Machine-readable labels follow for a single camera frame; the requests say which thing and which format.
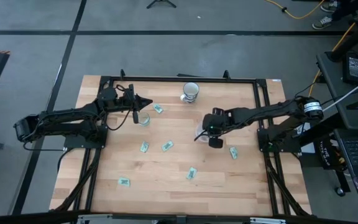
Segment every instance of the tripod stand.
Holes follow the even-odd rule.
[[[171,5],[172,7],[174,7],[174,8],[177,7],[174,3],[170,2],[169,0],[154,0],[152,3],[150,3],[150,4],[146,7],[146,9],[150,9],[150,8],[154,5],[154,3],[156,3],[156,2],[162,2],[162,1],[167,2],[168,4],[170,4],[170,5]]]

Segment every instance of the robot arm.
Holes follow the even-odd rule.
[[[279,116],[289,116],[289,118],[279,125],[273,125],[266,129],[267,139],[265,141],[271,144],[283,142],[288,133],[304,122],[321,120],[323,111],[318,100],[303,96],[255,109],[233,108],[223,110],[213,108],[212,114],[207,114],[204,117],[203,129],[206,132],[205,135],[209,136],[209,146],[221,148],[223,140],[219,137],[223,134],[241,129],[257,120]]]
[[[116,89],[111,86],[103,89],[92,103],[82,108],[43,111],[27,116],[14,125],[17,139],[20,142],[31,142],[43,136],[80,135],[86,140],[95,141],[99,136],[97,121],[108,113],[118,111],[133,111],[133,119],[137,123],[137,111],[153,101],[135,95],[132,84],[129,88],[118,85],[117,89],[124,92],[119,98]]]

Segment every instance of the clear plastic cup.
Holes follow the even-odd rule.
[[[139,124],[143,127],[146,127],[150,124],[150,115],[146,112],[140,112],[137,114]]]
[[[196,137],[201,134],[203,132],[203,122],[198,123],[197,128],[196,128]],[[200,136],[197,141],[199,142],[203,142],[203,143],[208,143],[209,141],[209,137],[208,136]]]

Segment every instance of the paper money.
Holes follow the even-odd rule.
[[[196,175],[197,173],[197,169],[193,168],[193,167],[190,167],[190,170],[189,170],[189,173],[187,174],[187,179],[191,180],[194,178],[194,176]]]
[[[118,184],[124,185],[124,186],[127,186],[127,187],[131,186],[131,182],[129,181],[128,178],[125,178],[125,177],[120,177],[118,179]]]
[[[237,149],[236,149],[236,147],[230,147],[230,153],[231,153],[231,157],[233,157],[233,159],[237,159]]]
[[[173,142],[172,141],[168,141],[167,143],[163,144],[161,146],[162,151],[166,152],[168,151],[168,149],[170,149],[173,146]]]
[[[149,149],[149,144],[147,142],[143,141],[142,146],[140,147],[140,151],[147,152],[148,149]]]
[[[162,113],[164,110],[161,108],[159,104],[154,104],[153,108],[156,110],[157,113]]]

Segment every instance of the black metal frame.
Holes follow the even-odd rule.
[[[209,82],[209,83],[247,83],[252,84],[254,95],[255,95],[255,105],[256,107],[261,107],[260,105],[260,96],[259,96],[259,88],[262,88],[262,92],[264,94],[264,101],[266,105],[269,105],[269,95],[267,91],[266,81],[264,79],[246,79],[246,78],[235,78],[231,79],[229,73],[225,71],[224,76],[222,78],[203,78],[203,77],[192,77],[192,76],[183,76],[180,77],[127,77],[123,70],[121,70],[121,75],[119,77],[101,77],[99,83],[99,91],[101,91],[103,85],[106,81],[110,81],[110,85],[112,85],[116,81],[150,81],[150,82]],[[263,121],[259,121],[259,128],[263,128]],[[91,212],[91,203],[93,198],[93,190],[96,183],[96,175],[98,171],[98,164],[100,159],[102,149],[96,149],[93,164],[93,170],[91,174],[88,172],[91,168],[87,168],[89,163],[89,157],[91,149],[85,149],[85,154],[83,158],[83,163],[81,167],[79,184],[75,187],[76,197],[71,201],[74,201],[74,210],[67,211],[68,207],[71,203],[63,203],[56,210],[51,211],[49,213],[36,213],[36,214],[28,214],[28,215],[12,215],[6,217],[0,217],[0,223],[15,223],[20,220],[20,223],[63,223],[63,222],[76,222],[80,215],[89,215],[89,214],[98,214]],[[295,199],[291,196],[291,193],[285,188],[284,178],[282,172],[282,166],[279,158],[279,154],[274,154],[274,159],[276,163],[276,169],[278,173],[274,172],[274,168],[270,161],[270,155],[268,152],[261,152],[264,154],[264,160],[266,165],[267,172],[267,183],[268,190],[270,194],[270,201],[272,206],[272,217],[232,217],[232,216],[196,216],[196,215],[144,215],[144,214],[120,214],[114,213],[106,216],[107,218],[119,218],[119,219],[146,219],[146,220],[171,220],[173,222],[184,224],[186,222],[192,221],[204,221],[204,222],[244,222],[250,223],[251,220],[255,220],[256,218],[274,218],[274,219],[284,219],[288,223],[316,223],[327,221],[329,223],[351,223],[351,222],[342,222],[336,220],[323,220],[316,218],[312,215],[307,214],[303,211],[299,204],[296,203]],[[82,187],[84,186],[86,179],[90,177],[89,189],[86,198],[86,205],[84,210],[76,210],[80,205],[80,197],[82,193]],[[284,215],[278,213],[277,199],[275,197],[275,188],[274,182],[278,185],[283,199],[283,209]],[[294,208],[294,211],[297,216],[293,216],[290,214],[290,209],[288,203]]]

